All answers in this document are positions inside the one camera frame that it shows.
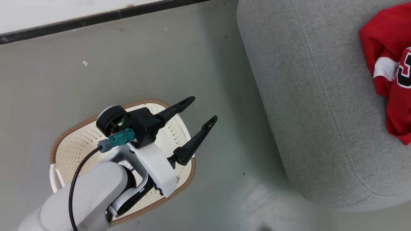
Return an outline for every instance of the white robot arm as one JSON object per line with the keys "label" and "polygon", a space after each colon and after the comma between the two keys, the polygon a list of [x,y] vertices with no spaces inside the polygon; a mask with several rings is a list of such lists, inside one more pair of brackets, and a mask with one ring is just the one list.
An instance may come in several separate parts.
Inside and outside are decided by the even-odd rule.
{"label": "white robot arm", "polygon": [[[217,116],[204,124],[184,146],[175,149],[169,158],[154,141],[158,130],[194,100],[193,96],[189,97],[156,115],[147,108],[126,112],[120,106],[112,106],[104,110],[97,119],[97,128],[108,139],[99,142],[99,150],[105,152],[119,147],[77,181],[74,176],[76,187],[72,201],[69,195],[74,184],[53,194],[14,231],[104,231],[111,226],[113,217],[126,213],[152,188],[165,197],[170,196],[179,180],[175,164],[186,165],[190,161],[216,123]],[[122,161],[127,161],[142,177],[139,185],[131,170],[119,164]],[[70,203],[74,219],[70,218]]]}

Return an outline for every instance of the cable connector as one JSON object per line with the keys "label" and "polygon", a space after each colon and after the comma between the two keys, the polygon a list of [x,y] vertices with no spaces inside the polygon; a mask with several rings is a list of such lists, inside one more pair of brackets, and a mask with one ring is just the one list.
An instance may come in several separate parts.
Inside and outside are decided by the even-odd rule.
{"label": "cable connector", "polygon": [[97,146],[101,147],[100,152],[107,152],[113,147],[124,145],[133,141],[135,133],[132,129],[127,128],[126,130],[111,134],[108,139],[99,141]]}

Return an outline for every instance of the red shirt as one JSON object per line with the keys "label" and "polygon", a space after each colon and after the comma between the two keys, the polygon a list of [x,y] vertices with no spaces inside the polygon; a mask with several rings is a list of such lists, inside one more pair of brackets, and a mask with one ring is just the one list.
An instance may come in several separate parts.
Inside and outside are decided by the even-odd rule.
{"label": "red shirt", "polygon": [[386,125],[411,143],[411,2],[384,9],[360,30],[377,94],[388,97]]}

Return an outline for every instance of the black baseboard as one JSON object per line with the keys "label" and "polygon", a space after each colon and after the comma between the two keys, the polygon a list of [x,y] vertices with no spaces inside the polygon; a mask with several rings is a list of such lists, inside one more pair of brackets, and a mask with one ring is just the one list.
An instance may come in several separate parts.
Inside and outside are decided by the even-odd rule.
{"label": "black baseboard", "polygon": [[9,34],[0,35],[0,45],[206,1],[208,0],[164,0],[38,28],[11,32]]}

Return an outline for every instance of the gray sofa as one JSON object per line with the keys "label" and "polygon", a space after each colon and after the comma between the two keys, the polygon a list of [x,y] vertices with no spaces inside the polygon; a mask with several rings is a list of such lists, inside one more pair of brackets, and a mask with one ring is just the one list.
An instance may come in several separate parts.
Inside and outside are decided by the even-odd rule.
{"label": "gray sofa", "polygon": [[240,0],[238,26],[293,186],[341,211],[411,200],[411,147],[388,134],[358,31],[406,0]]}

